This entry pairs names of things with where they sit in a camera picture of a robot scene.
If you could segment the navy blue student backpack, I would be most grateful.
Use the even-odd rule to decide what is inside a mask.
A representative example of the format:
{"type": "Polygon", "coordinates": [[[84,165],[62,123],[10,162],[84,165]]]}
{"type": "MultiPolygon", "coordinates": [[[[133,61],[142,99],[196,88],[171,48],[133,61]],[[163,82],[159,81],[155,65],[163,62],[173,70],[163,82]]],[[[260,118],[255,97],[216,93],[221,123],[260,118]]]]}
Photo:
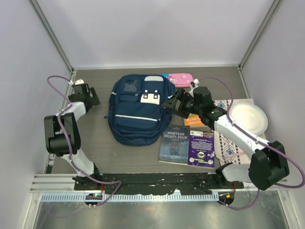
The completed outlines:
{"type": "Polygon", "coordinates": [[[123,76],[115,83],[109,99],[108,125],[115,140],[128,146],[156,142],[172,118],[162,103],[175,92],[175,85],[162,75],[123,76]]]}

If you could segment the dark blue 1984 book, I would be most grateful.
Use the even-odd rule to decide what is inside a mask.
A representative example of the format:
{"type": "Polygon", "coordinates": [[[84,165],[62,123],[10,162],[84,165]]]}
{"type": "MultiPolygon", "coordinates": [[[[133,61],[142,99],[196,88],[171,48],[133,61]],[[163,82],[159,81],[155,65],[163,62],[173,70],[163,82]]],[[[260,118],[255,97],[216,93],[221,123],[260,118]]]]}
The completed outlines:
{"type": "Polygon", "coordinates": [[[189,133],[188,126],[169,125],[163,132],[158,161],[187,165],[189,133]]]}

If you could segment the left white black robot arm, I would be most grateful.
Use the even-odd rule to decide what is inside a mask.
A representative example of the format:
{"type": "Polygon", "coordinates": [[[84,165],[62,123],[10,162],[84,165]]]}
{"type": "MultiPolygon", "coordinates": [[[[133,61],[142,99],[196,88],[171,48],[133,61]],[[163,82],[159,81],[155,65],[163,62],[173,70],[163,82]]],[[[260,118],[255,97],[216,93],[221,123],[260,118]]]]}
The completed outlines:
{"type": "Polygon", "coordinates": [[[46,149],[71,165],[76,171],[77,182],[85,183],[90,190],[97,190],[102,183],[101,175],[81,149],[77,121],[100,101],[95,89],[81,80],[72,88],[74,93],[66,98],[67,106],[58,114],[44,118],[46,149]]]}

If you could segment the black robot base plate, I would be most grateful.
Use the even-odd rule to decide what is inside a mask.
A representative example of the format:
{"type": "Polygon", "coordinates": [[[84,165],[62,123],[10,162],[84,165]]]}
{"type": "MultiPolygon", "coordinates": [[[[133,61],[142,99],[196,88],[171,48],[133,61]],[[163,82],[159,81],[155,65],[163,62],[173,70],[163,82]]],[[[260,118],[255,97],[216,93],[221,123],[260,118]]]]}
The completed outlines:
{"type": "Polygon", "coordinates": [[[106,185],[98,184],[88,178],[74,177],[74,189],[103,190],[111,194],[121,181],[116,195],[166,195],[179,190],[182,195],[211,194],[213,189],[243,189],[242,182],[228,182],[217,174],[209,173],[108,173],[101,175],[101,181],[106,185]]]}

